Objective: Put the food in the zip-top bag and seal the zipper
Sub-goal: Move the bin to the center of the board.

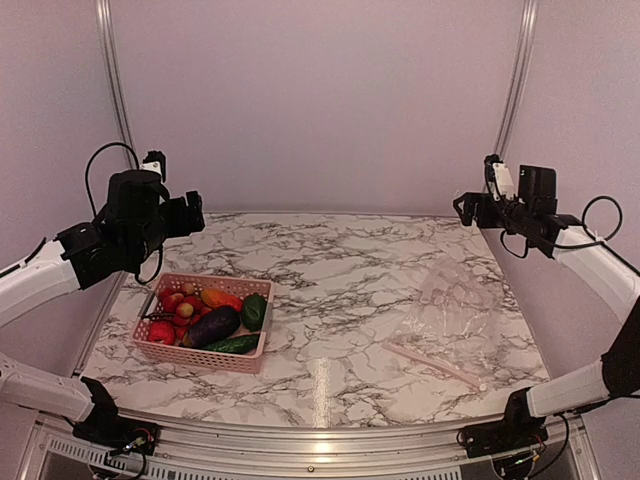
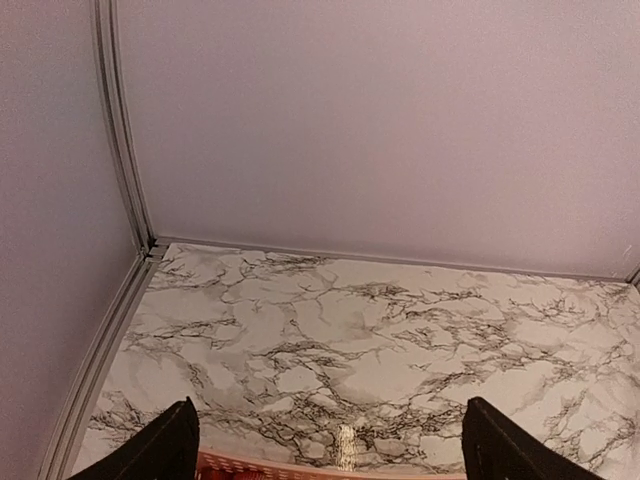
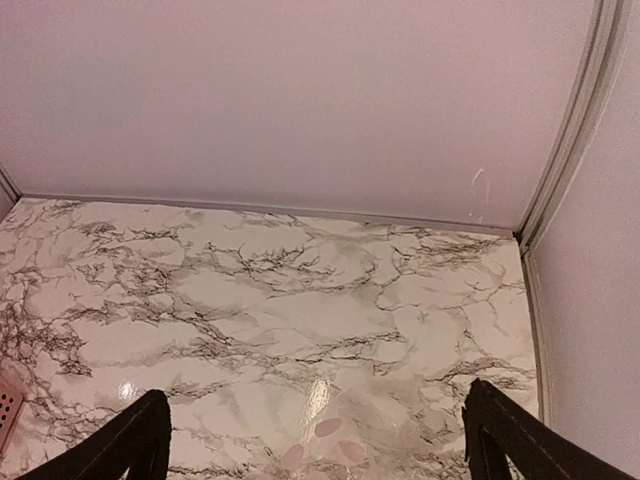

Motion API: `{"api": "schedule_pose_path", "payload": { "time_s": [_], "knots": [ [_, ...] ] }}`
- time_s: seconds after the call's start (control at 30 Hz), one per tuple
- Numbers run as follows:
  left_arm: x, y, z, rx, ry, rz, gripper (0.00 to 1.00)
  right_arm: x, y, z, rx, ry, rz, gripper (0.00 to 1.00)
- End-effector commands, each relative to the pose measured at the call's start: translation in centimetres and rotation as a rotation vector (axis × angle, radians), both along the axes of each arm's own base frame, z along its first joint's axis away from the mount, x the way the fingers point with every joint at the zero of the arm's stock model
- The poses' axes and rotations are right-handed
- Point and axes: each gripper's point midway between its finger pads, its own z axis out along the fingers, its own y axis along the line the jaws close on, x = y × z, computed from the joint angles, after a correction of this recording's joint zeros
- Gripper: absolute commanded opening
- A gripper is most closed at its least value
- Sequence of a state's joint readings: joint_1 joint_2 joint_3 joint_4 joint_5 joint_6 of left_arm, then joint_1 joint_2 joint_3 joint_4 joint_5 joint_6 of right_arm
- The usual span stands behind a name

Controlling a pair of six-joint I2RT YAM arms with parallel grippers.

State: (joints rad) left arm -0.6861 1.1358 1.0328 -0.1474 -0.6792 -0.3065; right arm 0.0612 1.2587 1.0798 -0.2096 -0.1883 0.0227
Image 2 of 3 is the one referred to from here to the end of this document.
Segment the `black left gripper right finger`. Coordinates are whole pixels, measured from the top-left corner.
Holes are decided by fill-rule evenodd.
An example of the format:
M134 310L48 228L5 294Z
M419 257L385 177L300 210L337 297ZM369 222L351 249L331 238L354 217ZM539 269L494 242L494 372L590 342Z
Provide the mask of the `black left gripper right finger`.
M557 454L482 397L467 402L462 451L469 479L586 479L588 471Z

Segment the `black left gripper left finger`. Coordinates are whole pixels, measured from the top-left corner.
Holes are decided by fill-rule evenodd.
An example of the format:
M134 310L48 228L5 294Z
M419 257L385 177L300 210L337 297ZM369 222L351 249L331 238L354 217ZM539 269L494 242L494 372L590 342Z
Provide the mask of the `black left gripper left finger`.
M172 404L114 452L72 480L146 480L196 477L200 426L186 398Z

